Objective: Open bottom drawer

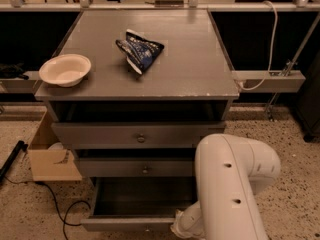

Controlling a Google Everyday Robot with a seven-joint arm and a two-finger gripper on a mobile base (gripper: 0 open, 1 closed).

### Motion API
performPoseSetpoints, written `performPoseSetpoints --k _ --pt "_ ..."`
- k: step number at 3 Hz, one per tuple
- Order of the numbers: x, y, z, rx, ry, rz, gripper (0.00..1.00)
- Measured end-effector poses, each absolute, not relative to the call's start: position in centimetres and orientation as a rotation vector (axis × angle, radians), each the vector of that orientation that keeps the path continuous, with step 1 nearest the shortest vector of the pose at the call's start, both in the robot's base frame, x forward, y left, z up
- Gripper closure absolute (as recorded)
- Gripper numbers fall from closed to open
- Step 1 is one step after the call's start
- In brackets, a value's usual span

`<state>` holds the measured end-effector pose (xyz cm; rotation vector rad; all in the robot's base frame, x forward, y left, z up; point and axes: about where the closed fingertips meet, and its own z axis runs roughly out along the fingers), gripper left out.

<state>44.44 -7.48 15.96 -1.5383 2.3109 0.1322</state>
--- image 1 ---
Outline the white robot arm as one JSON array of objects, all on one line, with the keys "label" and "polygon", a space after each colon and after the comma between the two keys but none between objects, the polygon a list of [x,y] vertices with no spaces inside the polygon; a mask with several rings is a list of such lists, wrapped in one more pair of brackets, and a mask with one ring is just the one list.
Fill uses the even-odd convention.
[{"label": "white robot arm", "polygon": [[268,240],[255,195],[280,174],[276,151],[229,134],[204,137],[196,148],[198,201],[176,212],[172,232],[198,240]]}]

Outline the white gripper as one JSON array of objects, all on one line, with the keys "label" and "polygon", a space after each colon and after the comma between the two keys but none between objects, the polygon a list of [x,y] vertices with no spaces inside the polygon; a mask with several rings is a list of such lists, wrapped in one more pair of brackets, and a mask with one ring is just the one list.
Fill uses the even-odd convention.
[{"label": "white gripper", "polygon": [[182,239],[203,239],[205,232],[200,203],[195,202],[184,211],[177,209],[170,229],[177,237]]}]

